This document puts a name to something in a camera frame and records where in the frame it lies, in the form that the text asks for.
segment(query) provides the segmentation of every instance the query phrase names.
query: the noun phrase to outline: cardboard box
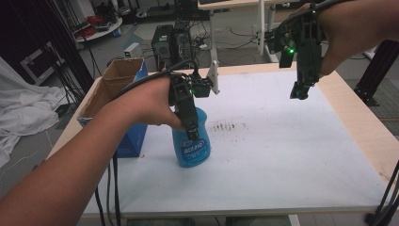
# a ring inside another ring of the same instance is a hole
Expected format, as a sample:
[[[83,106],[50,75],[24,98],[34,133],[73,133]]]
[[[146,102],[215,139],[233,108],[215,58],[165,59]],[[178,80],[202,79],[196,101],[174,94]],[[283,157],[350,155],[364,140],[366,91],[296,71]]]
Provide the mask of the cardboard box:
[[[96,113],[127,84],[133,82],[135,77],[139,79],[147,75],[147,68],[142,58],[114,60],[105,70],[86,105],[79,112],[77,119],[79,123],[82,126],[88,124]],[[119,158],[139,157],[146,131],[146,124],[134,124],[120,142],[117,156]]]

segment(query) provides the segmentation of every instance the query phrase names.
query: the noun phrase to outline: floor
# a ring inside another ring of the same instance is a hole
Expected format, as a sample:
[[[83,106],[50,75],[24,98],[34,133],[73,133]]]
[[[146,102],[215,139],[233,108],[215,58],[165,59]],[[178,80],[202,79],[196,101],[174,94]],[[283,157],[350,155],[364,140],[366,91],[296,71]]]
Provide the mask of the floor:
[[[139,24],[137,26],[125,24],[121,27],[122,35],[120,37],[115,38],[110,34],[100,39],[92,40],[89,44],[85,44],[84,48],[80,50],[80,54],[87,63],[88,68],[92,70],[94,67],[88,51],[91,50],[95,56],[99,71],[103,72],[110,59],[113,57],[123,57],[124,48],[132,42],[140,42],[141,49],[144,52],[143,57],[146,58],[147,68],[149,72],[154,72],[155,62],[149,48],[151,48],[151,39],[155,25],[157,24]],[[216,43],[219,47],[218,56],[221,67],[267,63],[263,56],[257,54],[256,44],[249,42],[254,35],[252,25],[220,26],[216,29]],[[209,36],[209,24],[207,22],[204,24],[195,24],[191,29],[191,35],[193,37]],[[209,39],[204,39],[204,41],[209,46]],[[327,44],[323,44],[323,49],[326,51]],[[207,47],[198,51],[197,59],[200,67],[208,67],[210,65],[210,53]],[[352,56],[351,59],[346,60],[340,65],[337,72],[344,79],[359,79],[369,65],[369,62],[370,60],[362,54]],[[397,72],[399,72],[399,60],[396,60],[386,76],[399,89],[399,75]],[[92,71],[92,74],[95,77],[100,76],[97,70]],[[43,85],[59,86],[59,84],[56,77],[51,77]],[[21,138],[12,153],[11,161],[0,169],[0,197],[4,196],[29,171],[46,158],[61,133],[62,129],[57,128],[57,125],[55,125],[47,131]],[[364,214],[359,213],[298,215],[299,223],[302,226],[367,225],[364,223],[363,218]],[[217,220],[216,218],[195,218],[196,225],[199,226],[218,225],[218,223],[223,225],[224,220],[224,218],[218,218]],[[79,225],[100,225],[100,221],[86,218],[82,219]],[[395,216],[391,225],[399,225],[398,216]]]

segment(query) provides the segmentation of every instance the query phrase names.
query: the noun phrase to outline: white cloth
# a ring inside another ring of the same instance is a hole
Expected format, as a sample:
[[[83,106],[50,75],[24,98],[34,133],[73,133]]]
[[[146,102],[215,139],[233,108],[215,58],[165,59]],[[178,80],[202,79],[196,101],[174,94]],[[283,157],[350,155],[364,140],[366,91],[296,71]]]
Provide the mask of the white cloth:
[[[65,89],[36,87],[0,57],[0,167],[9,161],[20,136],[34,135],[58,122]]]

